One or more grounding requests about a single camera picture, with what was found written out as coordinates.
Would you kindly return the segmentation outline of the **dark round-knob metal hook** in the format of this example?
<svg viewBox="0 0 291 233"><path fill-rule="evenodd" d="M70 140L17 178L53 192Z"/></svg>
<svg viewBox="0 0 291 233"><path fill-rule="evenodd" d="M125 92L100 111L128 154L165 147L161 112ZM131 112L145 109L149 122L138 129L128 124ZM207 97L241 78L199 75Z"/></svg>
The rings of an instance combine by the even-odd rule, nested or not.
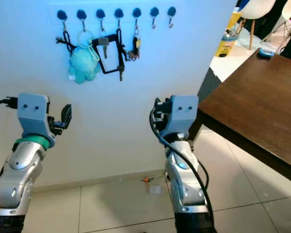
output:
<svg viewBox="0 0 291 233"><path fill-rule="evenodd" d="M83 9L77 10L77 18L81 22L82 31L86 32L85 20L87 18L86 12Z"/></svg>
<svg viewBox="0 0 291 233"><path fill-rule="evenodd" d="M173 19L174 19L176 13L177 13L177 9L174 6L169 7L168 10L167 10L168 28L169 29L174 27Z"/></svg>
<svg viewBox="0 0 291 233"><path fill-rule="evenodd" d="M152 18L152 23L151 23L151 28L152 29L156 29L157 25L155 25L156 22L156 18L158 17L160 11L158 9L158 7L152 7L152 9L150 9L149 15Z"/></svg>
<svg viewBox="0 0 291 233"><path fill-rule="evenodd" d="M100 24L100 31L102 33L105 33L105 26L104 26L104 20L106 17L105 11L103 11L103 9L99 8L96 10L96 17L99 20L99 24Z"/></svg>
<svg viewBox="0 0 291 233"><path fill-rule="evenodd" d="M139 29L138 20L139 20L139 17L141 17L141 15L142 15L141 9L139 7L135 7L133 9L131 15L134 18L135 29L138 30Z"/></svg>
<svg viewBox="0 0 291 233"><path fill-rule="evenodd" d="M67 19L66 12L64 10L59 10L57 11L56 16L62 23L62 30L66 31L66 23L65 23Z"/></svg>
<svg viewBox="0 0 291 233"><path fill-rule="evenodd" d="M121 29L121 20L122 20L123 17L124 17L123 9L121 9L121 8L116 8L116 9L114 10L114 17L115 17L116 20L117 20L117 29L120 30L120 29Z"/></svg>

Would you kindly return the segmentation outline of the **dark brown wooden table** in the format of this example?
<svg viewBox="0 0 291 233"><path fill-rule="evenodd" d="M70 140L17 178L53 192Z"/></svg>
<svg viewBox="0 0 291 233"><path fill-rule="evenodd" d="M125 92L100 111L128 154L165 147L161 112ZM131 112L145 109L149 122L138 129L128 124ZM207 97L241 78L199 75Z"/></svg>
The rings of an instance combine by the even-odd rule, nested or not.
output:
<svg viewBox="0 0 291 233"><path fill-rule="evenodd" d="M191 140L202 126L291 181L291 59L250 55L199 103Z"/></svg>

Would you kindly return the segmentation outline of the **white wall hook rail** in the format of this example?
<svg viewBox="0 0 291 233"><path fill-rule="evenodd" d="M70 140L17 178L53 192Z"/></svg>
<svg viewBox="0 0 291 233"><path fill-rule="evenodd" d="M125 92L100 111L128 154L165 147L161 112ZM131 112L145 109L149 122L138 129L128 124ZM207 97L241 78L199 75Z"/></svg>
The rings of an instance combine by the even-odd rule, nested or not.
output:
<svg viewBox="0 0 291 233"><path fill-rule="evenodd" d="M158 16L155 18L155 25L167 26L169 16L167 11L170 7L174 7L177 11L173 20L180 18L181 12L186 4L183 0L110 0L110 1L86 1L86 0L68 0L68 1L51 1L43 4L43 18L50 24L62 26L62 21L57 17L58 11L66 13L66 25L68 27L77 27L81 24L81 20L77 18L77 11L84 10L86 13L86 27L98 27L99 19L96 16L97 10L101 9L105 12L103 25L105 27L117 26L117 18L114 16L116 9L123 11L124 17L121 19L122 27L134 26L135 19L132 15L134 9L141 9L142 15L138 19L139 26L150 27L152 24L152 16L150 11L156 7L159 10Z"/></svg>

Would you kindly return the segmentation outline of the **small blue object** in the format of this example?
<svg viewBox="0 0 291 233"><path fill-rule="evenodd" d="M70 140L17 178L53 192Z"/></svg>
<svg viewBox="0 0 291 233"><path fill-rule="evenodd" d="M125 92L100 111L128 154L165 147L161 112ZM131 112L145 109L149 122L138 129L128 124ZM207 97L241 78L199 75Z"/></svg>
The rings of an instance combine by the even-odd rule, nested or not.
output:
<svg viewBox="0 0 291 233"><path fill-rule="evenodd" d="M257 49L257 57L262 60L270 60L274 56L274 51L260 48Z"/></svg>

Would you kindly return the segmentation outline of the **white chair with wooden legs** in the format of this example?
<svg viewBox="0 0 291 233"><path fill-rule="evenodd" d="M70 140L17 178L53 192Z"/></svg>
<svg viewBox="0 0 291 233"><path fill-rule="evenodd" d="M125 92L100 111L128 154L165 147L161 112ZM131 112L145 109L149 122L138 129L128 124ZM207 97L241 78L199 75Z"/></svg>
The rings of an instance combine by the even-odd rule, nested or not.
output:
<svg viewBox="0 0 291 233"><path fill-rule="evenodd" d="M274 7L276 0L241 0L238 12L241 14L241 22L237 29L240 33L241 28L248 19L256 20L265 16Z"/></svg>

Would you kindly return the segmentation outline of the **teal plush toy keychain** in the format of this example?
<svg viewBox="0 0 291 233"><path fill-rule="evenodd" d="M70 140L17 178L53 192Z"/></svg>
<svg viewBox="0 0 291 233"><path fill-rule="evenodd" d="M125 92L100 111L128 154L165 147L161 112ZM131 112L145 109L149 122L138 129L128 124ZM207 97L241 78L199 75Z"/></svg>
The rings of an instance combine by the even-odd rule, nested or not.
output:
<svg viewBox="0 0 291 233"><path fill-rule="evenodd" d="M81 43L81 35L89 33L90 38L85 44ZM86 81L93 81L97 73L100 71L99 54L93 49L92 45L93 34L90 31L81 31L78 34L78 46L74 49L69 59L69 76L77 84L82 84Z"/></svg>

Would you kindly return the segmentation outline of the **dark key bunch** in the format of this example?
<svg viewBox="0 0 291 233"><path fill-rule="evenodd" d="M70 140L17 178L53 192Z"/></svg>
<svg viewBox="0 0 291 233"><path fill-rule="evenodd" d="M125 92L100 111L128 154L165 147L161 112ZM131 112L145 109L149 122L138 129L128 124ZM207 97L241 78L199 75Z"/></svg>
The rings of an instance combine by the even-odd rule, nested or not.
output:
<svg viewBox="0 0 291 233"><path fill-rule="evenodd" d="M132 38L132 50L128 52L128 57L130 61L136 61L140 58L140 46L141 46L141 36L139 27L136 25L136 29Z"/></svg>

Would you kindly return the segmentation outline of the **small white square floor item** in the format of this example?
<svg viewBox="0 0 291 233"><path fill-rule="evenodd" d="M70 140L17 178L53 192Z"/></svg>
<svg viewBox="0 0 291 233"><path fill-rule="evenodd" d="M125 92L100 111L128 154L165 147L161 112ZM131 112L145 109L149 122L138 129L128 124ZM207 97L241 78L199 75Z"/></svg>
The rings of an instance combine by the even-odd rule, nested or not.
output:
<svg viewBox="0 0 291 233"><path fill-rule="evenodd" d="M151 195L161 195L161 193L163 193L163 188L159 184L150 184L148 185L148 192Z"/></svg>

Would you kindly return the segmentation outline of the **silver key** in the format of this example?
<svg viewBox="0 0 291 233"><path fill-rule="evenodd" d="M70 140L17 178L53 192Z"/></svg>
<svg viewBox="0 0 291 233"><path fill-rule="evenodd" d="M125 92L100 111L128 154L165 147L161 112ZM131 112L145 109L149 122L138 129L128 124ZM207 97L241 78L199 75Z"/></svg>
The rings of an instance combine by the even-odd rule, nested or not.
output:
<svg viewBox="0 0 291 233"><path fill-rule="evenodd" d="M98 44L102 46L102 51L103 51L103 55L105 56L105 59L108 58L108 55L107 55L107 47L108 47L108 44L109 44L109 38L108 37L100 37L98 40L97 40Z"/></svg>

